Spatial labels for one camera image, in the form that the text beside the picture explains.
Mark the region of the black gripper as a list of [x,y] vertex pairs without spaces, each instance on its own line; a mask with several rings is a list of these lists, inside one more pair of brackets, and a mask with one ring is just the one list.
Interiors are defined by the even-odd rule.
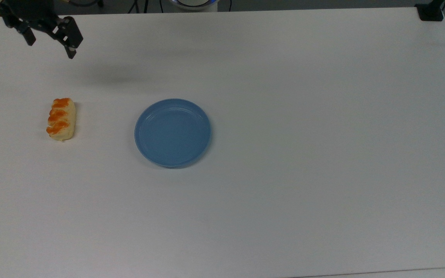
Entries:
[[0,16],[9,28],[20,30],[29,46],[35,41],[32,28],[42,32],[53,32],[53,38],[60,42],[69,59],[73,59],[83,36],[73,17],[59,18],[54,10],[53,0],[1,0]]

